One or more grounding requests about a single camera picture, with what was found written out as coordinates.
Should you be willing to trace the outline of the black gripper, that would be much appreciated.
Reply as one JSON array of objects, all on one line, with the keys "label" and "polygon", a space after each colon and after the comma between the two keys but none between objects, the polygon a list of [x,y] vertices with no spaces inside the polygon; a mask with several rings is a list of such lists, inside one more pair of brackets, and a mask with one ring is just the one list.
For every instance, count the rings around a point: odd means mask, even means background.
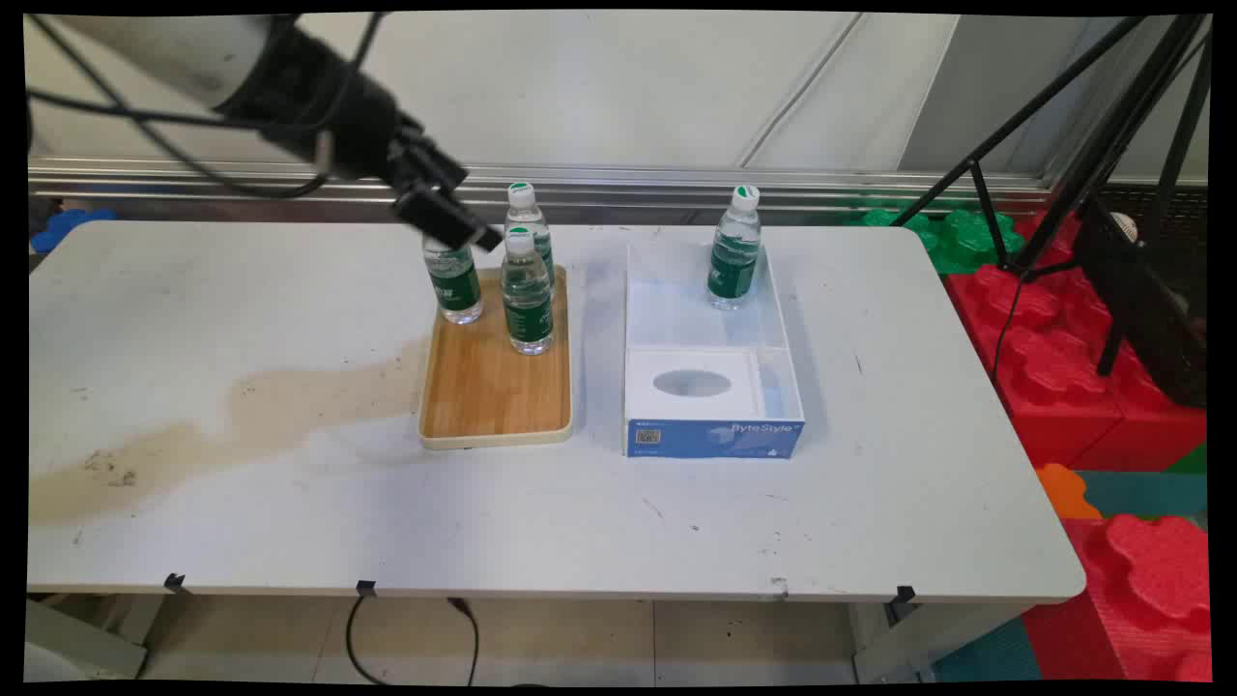
[{"label": "black gripper", "polygon": [[263,138],[312,163],[322,132],[332,134],[332,176],[409,185],[390,206],[395,216],[447,248],[492,251],[503,232],[456,202],[468,167],[443,153],[421,122],[398,108],[393,93],[362,73],[381,19],[367,19],[353,58],[306,35],[294,17],[273,17],[257,61],[220,114],[257,125]]}]

